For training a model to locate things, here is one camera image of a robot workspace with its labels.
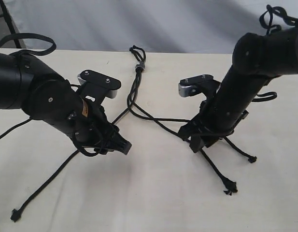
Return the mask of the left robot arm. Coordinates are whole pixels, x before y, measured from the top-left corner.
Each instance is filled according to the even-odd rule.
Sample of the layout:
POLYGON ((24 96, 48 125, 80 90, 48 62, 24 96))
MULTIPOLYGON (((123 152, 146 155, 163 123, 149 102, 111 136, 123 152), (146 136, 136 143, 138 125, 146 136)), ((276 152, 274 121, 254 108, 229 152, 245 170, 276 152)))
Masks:
POLYGON ((0 109, 21 109, 30 119, 43 121, 69 137, 86 156, 118 151, 127 154, 131 143, 109 122, 102 106, 114 98, 121 82, 92 70, 71 83, 33 55, 0 53, 0 109))

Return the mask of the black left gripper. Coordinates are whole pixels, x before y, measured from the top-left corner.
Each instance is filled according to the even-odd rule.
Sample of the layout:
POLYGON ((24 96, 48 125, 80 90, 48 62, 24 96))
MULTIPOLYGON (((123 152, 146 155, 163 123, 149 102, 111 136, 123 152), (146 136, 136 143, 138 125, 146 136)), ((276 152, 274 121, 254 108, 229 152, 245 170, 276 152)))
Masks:
POLYGON ((102 106, 87 101, 64 104, 64 134, 84 155, 105 155, 118 151, 127 155, 132 144, 119 134, 119 128, 107 120, 102 106))

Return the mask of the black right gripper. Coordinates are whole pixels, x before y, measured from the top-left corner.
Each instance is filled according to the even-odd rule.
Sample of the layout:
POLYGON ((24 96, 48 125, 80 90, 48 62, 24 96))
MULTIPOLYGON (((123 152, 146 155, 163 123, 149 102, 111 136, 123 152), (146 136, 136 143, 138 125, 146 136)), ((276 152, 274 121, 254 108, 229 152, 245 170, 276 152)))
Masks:
POLYGON ((249 114, 247 110, 236 116, 230 112, 219 113, 209 105, 209 100, 203 100, 199 106, 199 113, 178 131, 182 140, 190 139, 189 147, 194 153, 204 146, 209 148, 223 140, 224 136, 231 135, 238 123, 249 114))

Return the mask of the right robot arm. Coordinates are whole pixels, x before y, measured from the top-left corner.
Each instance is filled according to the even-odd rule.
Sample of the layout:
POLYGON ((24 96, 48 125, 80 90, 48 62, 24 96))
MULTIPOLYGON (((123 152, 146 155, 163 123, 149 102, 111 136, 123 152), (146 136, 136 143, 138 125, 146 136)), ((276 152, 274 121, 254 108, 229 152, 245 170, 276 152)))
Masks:
POLYGON ((235 45, 232 65, 219 82, 203 74, 182 79, 181 97, 204 94, 199 113, 180 127, 178 135, 190 139, 198 152, 231 134, 248 112, 262 87, 282 75, 298 74, 298 27, 260 36, 247 33, 235 45))

